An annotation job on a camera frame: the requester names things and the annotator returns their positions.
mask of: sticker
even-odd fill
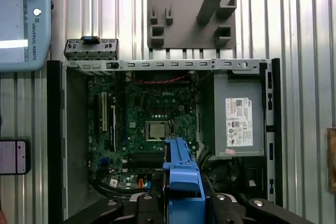
[[[116,179],[111,179],[110,186],[116,188],[118,184],[118,181]]]
[[[225,153],[235,155],[236,151],[231,149],[225,149]]]
[[[253,146],[252,101],[225,99],[227,147]]]

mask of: corrugated metal wall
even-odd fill
[[[281,58],[284,204],[314,223],[336,222],[326,157],[326,128],[336,126],[336,0],[238,0],[237,47],[219,54],[149,53],[143,0],[52,1],[53,59],[63,60],[66,39],[83,35],[119,38],[121,59]],[[1,79],[2,136],[31,136],[35,152],[31,173],[1,178],[9,223],[46,223],[45,85],[43,71]]]
[[[33,156],[27,175],[0,176],[1,204],[8,224],[48,223],[46,91],[45,68],[1,75],[1,137],[30,139]]]

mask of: pcie slot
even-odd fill
[[[110,106],[110,113],[109,113],[109,128],[110,128],[110,151],[115,152],[117,149],[116,139],[116,117],[115,117],[115,107]]]
[[[102,131],[107,131],[107,92],[101,92],[101,104],[102,104],[101,128]]]

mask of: expansion slot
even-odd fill
[[[101,92],[101,104],[102,104],[102,131],[107,131],[107,92]]]
[[[115,107],[110,106],[109,110],[109,128],[110,128],[110,151],[115,152],[117,150],[116,139],[116,117],[115,117]]]
[[[93,97],[93,130],[96,136],[96,141],[99,143],[99,128],[100,128],[100,121],[99,121],[99,95],[95,94]]]

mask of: red wire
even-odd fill
[[[180,76],[180,77],[177,77],[175,79],[171,79],[171,80],[166,80],[166,81],[142,81],[142,80],[136,80],[136,82],[140,82],[140,83],[143,83],[143,84],[167,84],[167,83],[172,83],[172,82],[175,82],[175,81],[179,81],[185,77],[187,77],[188,75],[185,75],[185,76]]]

